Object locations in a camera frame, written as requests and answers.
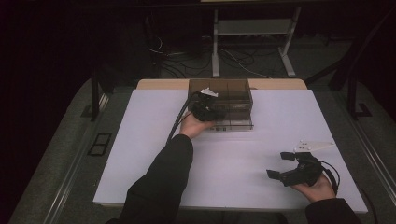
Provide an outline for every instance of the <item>human arm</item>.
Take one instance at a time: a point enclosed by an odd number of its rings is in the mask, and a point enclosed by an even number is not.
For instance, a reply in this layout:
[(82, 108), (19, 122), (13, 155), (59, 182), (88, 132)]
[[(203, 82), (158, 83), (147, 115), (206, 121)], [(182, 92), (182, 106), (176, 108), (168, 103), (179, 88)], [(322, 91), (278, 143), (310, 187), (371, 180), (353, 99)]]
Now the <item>human arm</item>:
[(185, 117), (180, 134), (173, 137), (154, 159), (148, 171), (128, 190), (120, 219), (115, 223), (169, 223), (180, 205), (192, 163), (191, 138), (212, 126), (193, 115)]
[(307, 184), (291, 186), (300, 191), (311, 204), (305, 208), (309, 224), (359, 224), (361, 221), (344, 199), (335, 198), (332, 185), (325, 175), (311, 187)]

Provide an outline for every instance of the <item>white table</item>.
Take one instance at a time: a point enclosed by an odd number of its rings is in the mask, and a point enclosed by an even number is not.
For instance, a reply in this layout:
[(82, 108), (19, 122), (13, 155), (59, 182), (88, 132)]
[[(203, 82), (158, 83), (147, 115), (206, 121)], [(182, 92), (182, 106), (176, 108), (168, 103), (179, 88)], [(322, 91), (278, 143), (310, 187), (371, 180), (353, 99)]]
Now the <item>white table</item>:
[[(304, 209), (307, 199), (266, 169), (285, 172), (297, 161), (282, 161), (301, 139), (333, 142), (312, 91), (252, 90), (253, 131), (205, 132), (193, 139), (194, 161), (181, 206), (199, 209), (282, 211)], [(128, 188), (146, 173), (163, 148), (187, 98), (186, 90), (136, 90), (125, 111), (117, 138), (93, 201), (123, 204)], [(340, 173), (338, 196), (355, 212), (367, 212), (336, 145), (313, 152)]]

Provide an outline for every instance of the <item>metal floor strip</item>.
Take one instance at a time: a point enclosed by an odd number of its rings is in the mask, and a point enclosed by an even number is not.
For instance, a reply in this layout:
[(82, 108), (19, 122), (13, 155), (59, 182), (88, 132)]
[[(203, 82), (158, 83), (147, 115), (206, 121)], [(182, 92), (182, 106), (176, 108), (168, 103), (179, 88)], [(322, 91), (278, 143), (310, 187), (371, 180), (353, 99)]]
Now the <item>metal floor strip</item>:
[(103, 110), (106, 108), (107, 102), (108, 102), (108, 97), (105, 94), (103, 94), (99, 102), (98, 118), (96, 119), (96, 121), (91, 122), (88, 125), (87, 129), (82, 135), (81, 142), (79, 143), (78, 146), (78, 152), (75, 158), (73, 159), (73, 161), (71, 162), (71, 165), (64, 177), (64, 181), (62, 182), (62, 185), (59, 187), (56, 193), (55, 199), (46, 215), (46, 219), (44, 220), (45, 224), (56, 223), (59, 216), (61, 215), (62, 210), (64, 208), (64, 204), (66, 203), (67, 197), (78, 175), (78, 170), (81, 164), (81, 160), (83, 156), (86, 155), (87, 148), (100, 122), (100, 119), (103, 115)]
[(364, 150), (367, 159), (372, 164), (378, 178), (380, 179), (382, 185), (387, 191), (390, 199), (393, 201), (393, 204), (396, 206), (396, 182), (391, 176), (389, 170), (387, 169), (384, 162), (382, 162), (381, 158), (378, 156), (375, 147), (370, 142), (370, 139), (366, 135), (365, 131), (359, 124), (357, 120), (354, 120), (345, 109), (345, 105), (347, 102), (343, 98), (340, 92), (334, 94), (335, 100), (337, 104), (342, 108), (343, 113), (348, 120), (351, 127), (354, 129), (355, 133), (359, 137), (361, 141), (362, 148)]

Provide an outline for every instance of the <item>brown translucent container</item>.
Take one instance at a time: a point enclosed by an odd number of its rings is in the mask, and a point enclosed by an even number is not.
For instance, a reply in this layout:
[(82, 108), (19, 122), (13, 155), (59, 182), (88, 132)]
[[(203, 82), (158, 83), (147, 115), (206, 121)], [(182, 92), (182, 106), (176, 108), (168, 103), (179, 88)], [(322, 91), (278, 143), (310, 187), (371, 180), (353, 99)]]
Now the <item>brown translucent container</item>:
[[(247, 79), (191, 79), (189, 97), (196, 91), (209, 88), (218, 93), (213, 109), (224, 114), (223, 119), (216, 120), (214, 131), (247, 131), (253, 129), (250, 112), (253, 107), (250, 87)], [(198, 101), (197, 95), (192, 96), (188, 109)]]

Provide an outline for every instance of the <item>black sleeve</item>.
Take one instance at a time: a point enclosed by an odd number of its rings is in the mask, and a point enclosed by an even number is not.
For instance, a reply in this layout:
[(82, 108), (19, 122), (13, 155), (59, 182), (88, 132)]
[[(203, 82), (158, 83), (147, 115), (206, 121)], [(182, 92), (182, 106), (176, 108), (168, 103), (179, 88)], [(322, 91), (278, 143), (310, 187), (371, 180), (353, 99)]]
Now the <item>black sleeve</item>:
[(309, 224), (360, 224), (356, 214), (344, 199), (328, 199), (305, 208)]
[(170, 223), (180, 206), (192, 164), (192, 142), (176, 135), (155, 158), (148, 172), (128, 190), (118, 223)]

